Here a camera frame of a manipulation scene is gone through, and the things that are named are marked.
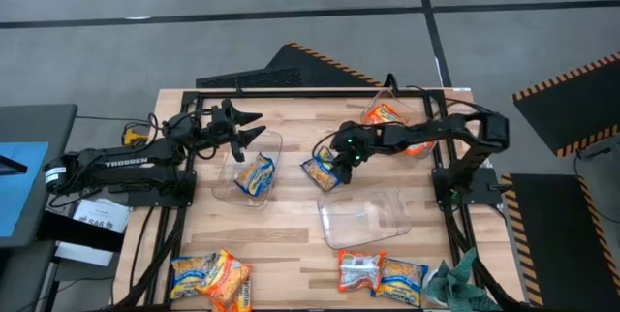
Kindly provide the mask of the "blue Maruchan noodle pack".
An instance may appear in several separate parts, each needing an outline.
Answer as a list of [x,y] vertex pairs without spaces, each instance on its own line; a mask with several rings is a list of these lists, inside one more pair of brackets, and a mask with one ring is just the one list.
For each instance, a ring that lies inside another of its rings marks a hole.
[[422,280],[428,272],[427,265],[384,258],[381,265],[381,282],[372,297],[386,297],[413,307],[421,307]]
[[234,184],[243,193],[257,198],[270,186],[274,174],[274,162],[259,153],[255,161],[236,176]]
[[210,263],[216,254],[197,257],[177,257],[170,261],[173,268],[172,288],[170,298],[177,300],[186,296],[195,296],[196,288],[209,272]]
[[341,183],[332,171],[333,159],[331,150],[322,146],[313,157],[301,164],[306,174],[323,192],[329,192]]

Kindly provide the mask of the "clear plastic storage bin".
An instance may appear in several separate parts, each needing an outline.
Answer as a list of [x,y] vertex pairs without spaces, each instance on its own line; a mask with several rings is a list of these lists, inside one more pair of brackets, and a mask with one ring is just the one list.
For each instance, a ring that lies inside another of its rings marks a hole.
[[402,234],[411,220],[397,187],[339,187],[318,197],[325,243],[345,249]]
[[414,124],[418,124],[418,123],[423,123],[425,121],[423,116],[418,116],[417,113],[414,111],[414,109],[410,106],[408,106],[407,104],[405,104],[404,102],[400,101],[399,99],[397,99],[391,91],[389,90],[381,90],[372,100],[372,102],[370,104],[367,105],[367,107],[364,109],[364,111],[361,113],[359,120],[362,124],[364,124],[361,121],[361,116],[366,112],[367,109],[369,109],[372,106],[375,105],[379,105],[379,104],[387,104],[389,106],[391,106],[393,109],[395,109],[396,111],[398,111],[400,114],[402,114],[403,116],[405,116],[408,120],[407,123],[403,123],[406,126],[410,126],[410,125],[414,125]]
[[[265,208],[275,182],[282,146],[283,139],[280,134],[265,130],[255,138],[247,148],[241,149],[245,157],[244,162],[236,162],[233,156],[227,157],[216,185],[212,189],[213,196],[218,200],[238,206],[253,209]],[[259,197],[254,198],[243,193],[240,188],[234,184],[234,179],[240,172],[247,168],[249,164],[255,161],[259,153],[262,153],[262,155],[270,158],[274,162],[275,174],[273,175],[270,186]]]

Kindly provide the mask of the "white printed paper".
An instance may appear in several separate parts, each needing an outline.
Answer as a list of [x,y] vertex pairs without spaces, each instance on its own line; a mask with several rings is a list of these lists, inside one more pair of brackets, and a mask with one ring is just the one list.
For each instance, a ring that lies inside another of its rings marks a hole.
[[73,219],[80,222],[123,233],[127,227],[130,208],[107,199],[82,200]]

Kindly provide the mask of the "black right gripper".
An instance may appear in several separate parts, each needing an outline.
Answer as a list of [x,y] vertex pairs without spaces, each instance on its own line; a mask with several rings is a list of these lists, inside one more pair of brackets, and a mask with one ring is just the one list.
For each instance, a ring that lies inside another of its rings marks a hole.
[[336,156],[332,162],[332,172],[339,181],[350,184],[353,168],[368,159],[369,149],[363,144],[345,143],[333,148]]

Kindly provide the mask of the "orange Maruchan noodle pack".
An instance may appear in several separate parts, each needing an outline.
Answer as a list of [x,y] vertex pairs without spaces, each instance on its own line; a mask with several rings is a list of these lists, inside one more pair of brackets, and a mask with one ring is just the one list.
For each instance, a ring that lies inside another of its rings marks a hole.
[[387,104],[379,104],[370,107],[361,116],[361,121],[364,124],[379,124],[387,122],[400,122],[407,123],[408,120],[405,116],[393,109]]
[[212,300],[213,312],[253,312],[251,299],[251,279],[247,278],[237,291],[235,298],[226,306]]
[[362,288],[377,290],[382,280],[381,265],[385,254],[382,251],[376,255],[366,255],[341,249],[338,252],[338,291],[345,293]]
[[424,158],[432,151],[434,146],[435,146],[434,141],[427,141],[427,142],[412,144],[403,151],[403,154],[406,154],[408,156],[413,156],[416,158]]
[[228,306],[241,285],[248,279],[251,268],[225,249],[216,252],[207,262],[205,276],[196,290],[209,298],[216,308]]

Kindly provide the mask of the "black hazard-striped floor mat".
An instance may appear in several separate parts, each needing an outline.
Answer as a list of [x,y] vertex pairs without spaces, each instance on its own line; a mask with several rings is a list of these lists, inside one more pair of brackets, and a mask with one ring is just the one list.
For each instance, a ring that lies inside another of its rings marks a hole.
[[525,297],[535,307],[620,312],[620,272],[580,176],[504,174]]
[[557,157],[620,134],[620,52],[519,90],[512,102]]

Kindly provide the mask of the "white paper sheet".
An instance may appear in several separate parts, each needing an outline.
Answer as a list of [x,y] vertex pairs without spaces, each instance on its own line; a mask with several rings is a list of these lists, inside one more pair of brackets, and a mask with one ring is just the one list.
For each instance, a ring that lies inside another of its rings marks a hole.
[[61,242],[56,249],[55,256],[92,265],[108,266],[113,254],[110,251]]

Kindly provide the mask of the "green cloth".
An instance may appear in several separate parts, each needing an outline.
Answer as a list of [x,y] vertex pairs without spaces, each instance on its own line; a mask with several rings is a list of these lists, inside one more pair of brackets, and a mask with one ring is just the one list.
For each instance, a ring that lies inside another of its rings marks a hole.
[[437,273],[423,284],[422,293],[442,302],[451,312],[501,312],[502,307],[485,289],[469,283],[476,257],[476,249],[471,248],[453,268],[442,261]]

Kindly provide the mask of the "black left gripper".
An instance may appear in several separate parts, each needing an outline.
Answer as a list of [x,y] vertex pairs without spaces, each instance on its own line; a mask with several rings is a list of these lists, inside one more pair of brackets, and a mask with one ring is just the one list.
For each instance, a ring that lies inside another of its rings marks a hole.
[[200,150],[214,148],[229,143],[232,155],[236,162],[244,162],[242,148],[257,138],[265,129],[258,126],[249,130],[239,130],[237,126],[244,126],[263,117],[261,113],[239,111],[233,106],[230,99],[224,99],[220,106],[210,109],[211,121],[201,130]]

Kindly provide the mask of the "grey side table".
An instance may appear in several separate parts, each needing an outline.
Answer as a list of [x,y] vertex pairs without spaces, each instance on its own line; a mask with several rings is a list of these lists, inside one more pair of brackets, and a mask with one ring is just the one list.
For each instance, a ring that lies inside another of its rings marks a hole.
[[[78,107],[74,104],[0,107],[0,142],[46,142],[46,163],[64,152]],[[0,312],[32,312],[40,297],[54,243],[38,240],[48,200],[38,172],[11,237],[0,238]]]

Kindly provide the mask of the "blue sheet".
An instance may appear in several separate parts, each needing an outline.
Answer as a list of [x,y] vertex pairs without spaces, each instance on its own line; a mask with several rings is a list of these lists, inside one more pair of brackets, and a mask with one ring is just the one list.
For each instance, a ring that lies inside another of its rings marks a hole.
[[0,156],[27,167],[26,173],[0,175],[0,237],[13,235],[47,149],[47,142],[0,142]]

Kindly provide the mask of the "black hazard-striped ramp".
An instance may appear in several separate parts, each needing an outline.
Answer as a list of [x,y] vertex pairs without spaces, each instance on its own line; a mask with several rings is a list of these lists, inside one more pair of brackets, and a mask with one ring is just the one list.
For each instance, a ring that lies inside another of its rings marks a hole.
[[198,78],[197,88],[382,87],[380,81],[296,42],[284,44],[265,68]]

